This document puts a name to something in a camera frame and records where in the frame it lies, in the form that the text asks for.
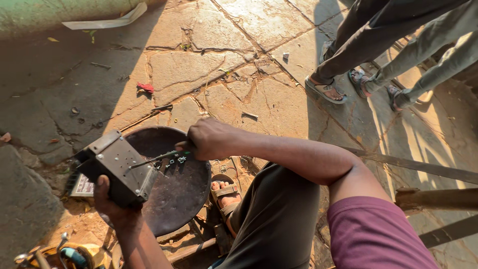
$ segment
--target black pants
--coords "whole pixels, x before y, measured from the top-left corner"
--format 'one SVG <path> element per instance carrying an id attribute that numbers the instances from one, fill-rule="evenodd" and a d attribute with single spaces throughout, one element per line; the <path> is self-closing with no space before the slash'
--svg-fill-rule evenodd
<path id="1" fill-rule="evenodd" d="M 289 169 L 266 164 L 230 217 L 237 237 L 218 269 L 307 269 L 319 192 Z"/>
<path id="2" fill-rule="evenodd" d="M 468 0 L 356 0 L 311 75 L 319 84 L 382 54 L 398 39 Z"/>

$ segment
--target forearm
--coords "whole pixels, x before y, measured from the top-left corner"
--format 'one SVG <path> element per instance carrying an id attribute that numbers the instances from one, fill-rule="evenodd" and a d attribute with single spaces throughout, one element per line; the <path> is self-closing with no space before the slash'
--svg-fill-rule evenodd
<path id="1" fill-rule="evenodd" d="M 114 223 L 121 251 L 131 269 L 173 268 L 141 214 Z"/>
<path id="2" fill-rule="evenodd" d="M 363 163 L 352 153 L 311 140 L 244 132 L 231 143 L 232 155 L 247 155 L 284 166 L 320 185 L 330 185 Z"/>

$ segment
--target round metal tray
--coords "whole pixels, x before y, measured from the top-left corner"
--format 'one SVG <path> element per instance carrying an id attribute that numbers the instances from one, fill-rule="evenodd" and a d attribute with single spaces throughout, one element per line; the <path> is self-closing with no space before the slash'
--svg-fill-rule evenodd
<path id="1" fill-rule="evenodd" d="M 124 135 L 139 154 L 147 159 L 174 150 L 174 145 L 186 140 L 186 133 L 168 126 L 145 127 Z M 158 237 L 173 232 L 188 223 L 201 210 L 211 188 L 211 167 L 208 161 L 198 161 L 193 154 L 184 155 L 179 163 L 169 157 L 160 161 L 159 173 L 142 214 L 153 234 Z M 174 163 L 166 168 L 169 160 Z"/>

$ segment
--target person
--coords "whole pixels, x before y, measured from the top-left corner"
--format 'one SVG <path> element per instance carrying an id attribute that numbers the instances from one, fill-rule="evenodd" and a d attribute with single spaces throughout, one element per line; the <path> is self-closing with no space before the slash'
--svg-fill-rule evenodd
<path id="1" fill-rule="evenodd" d="M 404 213 L 352 153 L 311 140 L 250 133 L 213 117 L 192 125 L 187 137 L 176 149 L 190 150 L 199 160 L 248 155 L 270 161 L 244 198 L 236 193 L 219 198 L 220 207 L 240 202 L 226 221 L 236 238 L 218 269 L 308 268 L 320 185 L 330 191 L 327 219 L 337 268 L 438 268 Z M 224 187 L 220 182 L 212 189 Z M 108 189 L 108 178 L 101 176 L 96 209 L 113 222 L 129 267 L 172 268 L 140 210 L 118 207 L 108 200 Z"/>
<path id="2" fill-rule="evenodd" d="M 359 96 L 366 98 L 385 86 L 394 77 L 421 63 L 443 45 L 456 39 L 456 45 L 448 49 L 438 65 L 427 70 L 413 88 L 399 90 L 387 87 L 391 108 L 401 111 L 415 103 L 428 90 L 452 77 L 478 60 L 478 0 L 471 0 L 427 23 L 418 36 L 400 53 L 368 78 L 361 72 L 350 71 L 349 78 Z"/>
<path id="3" fill-rule="evenodd" d="M 305 78 L 307 88 L 332 103 L 345 103 L 347 96 L 334 76 L 374 60 L 398 39 L 467 1 L 356 0 L 336 39 L 324 42 L 319 66 Z"/>

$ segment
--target stone floor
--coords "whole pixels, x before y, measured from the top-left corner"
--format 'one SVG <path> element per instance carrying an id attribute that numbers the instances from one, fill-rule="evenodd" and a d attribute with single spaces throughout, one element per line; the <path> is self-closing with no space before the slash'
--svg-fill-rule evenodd
<path id="1" fill-rule="evenodd" d="M 384 90 L 362 99 L 346 76 L 336 78 L 349 98 L 342 105 L 304 89 L 304 78 L 315 69 L 322 43 L 335 37 L 350 5 L 348 0 L 171 0 L 164 7 L 150 8 L 128 26 L 97 31 L 94 44 L 88 34 L 66 29 L 0 43 L 4 52 L 0 134 L 10 132 L 10 143 L 24 164 L 35 169 L 58 197 L 65 192 L 68 174 L 61 172 L 70 157 L 103 133 L 133 123 L 137 124 L 125 133 L 149 125 L 187 131 L 205 116 L 251 132 L 311 139 L 478 172 L 474 165 L 478 102 L 460 83 L 443 83 L 428 104 L 400 114 L 390 110 Z M 284 52 L 290 53 L 287 61 L 282 58 Z M 383 65 L 397 53 L 390 48 L 376 62 Z M 376 71 L 370 64 L 362 67 L 370 74 Z M 410 87 L 423 72 L 414 67 L 397 79 Z M 137 94 L 137 82 L 152 84 L 154 94 Z M 172 109 L 139 122 L 152 108 L 169 103 L 174 105 Z M 79 109 L 79 115 L 71 114 L 72 107 Z M 236 159 L 242 163 L 238 182 L 245 191 L 254 171 L 265 161 L 254 158 L 251 166 L 241 160 Z M 213 172 L 220 173 L 230 161 L 212 162 Z M 365 163 L 392 198 L 401 186 L 421 190 L 473 187 L 375 161 Z M 235 171 L 226 172 L 237 180 Z M 325 218 L 327 201 L 324 188 L 311 254 L 311 267 L 318 269 L 333 265 Z M 83 203 L 69 200 L 63 203 L 66 210 L 61 217 L 54 212 L 52 219 L 59 223 L 44 238 L 45 244 L 56 242 L 61 232 L 73 228 L 79 230 L 77 241 L 101 244 L 107 228 L 94 209 L 83 211 Z M 36 210 L 28 214 L 46 213 Z M 421 234 L 472 214 L 426 211 L 410 216 L 409 221 Z M 24 219 L 21 215 L 15 218 Z M 27 229 L 29 224 L 22 222 L 20 228 Z M 196 238 L 197 233 L 191 231 L 187 240 L 188 236 Z M 163 247 L 174 252 L 188 245 L 184 240 Z M 442 268 L 476 268 L 478 235 L 430 251 Z M 191 266 L 183 262 L 178 267 Z"/>

